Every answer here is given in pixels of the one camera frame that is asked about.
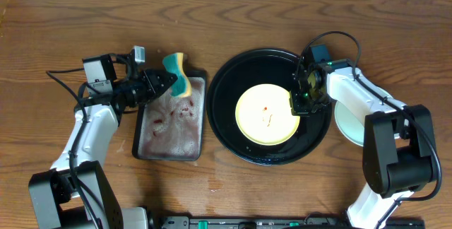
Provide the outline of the yellow plate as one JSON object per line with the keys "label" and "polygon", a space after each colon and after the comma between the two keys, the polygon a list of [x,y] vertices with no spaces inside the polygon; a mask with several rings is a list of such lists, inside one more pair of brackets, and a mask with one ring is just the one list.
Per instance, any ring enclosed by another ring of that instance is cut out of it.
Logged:
{"label": "yellow plate", "polygon": [[287,141],[300,123],[300,117],[291,112],[289,91],[267,83],[253,86],[241,95],[235,119],[245,137],[264,146]]}

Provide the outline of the light blue plate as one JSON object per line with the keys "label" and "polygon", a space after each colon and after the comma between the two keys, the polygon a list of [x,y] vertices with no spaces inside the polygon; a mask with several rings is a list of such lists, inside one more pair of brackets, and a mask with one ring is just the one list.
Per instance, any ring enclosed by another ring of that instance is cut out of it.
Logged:
{"label": "light blue plate", "polygon": [[328,94],[336,100],[336,125],[358,146],[364,145],[364,134],[372,130],[372,119],[388,117],[405,107],[405,103],[394,99],[382,88],[375,85],[370,88],[371,92],[351,80],[337,81],[328,87]]}

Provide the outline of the green yellow sponge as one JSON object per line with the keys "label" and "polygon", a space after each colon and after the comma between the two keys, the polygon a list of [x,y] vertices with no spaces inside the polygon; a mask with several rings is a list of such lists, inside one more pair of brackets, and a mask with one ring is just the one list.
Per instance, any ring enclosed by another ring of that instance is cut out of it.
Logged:
{"label": "green yellow sponge", "polygon": [[175,98],[186,98],[192,94],[192,86],[184,72],[183,64],[186,55],[182,52],[176,52],[166,56],[162,60],[162,64],[166,71],[174,74],[177,79],[171,85],[171,96]]}

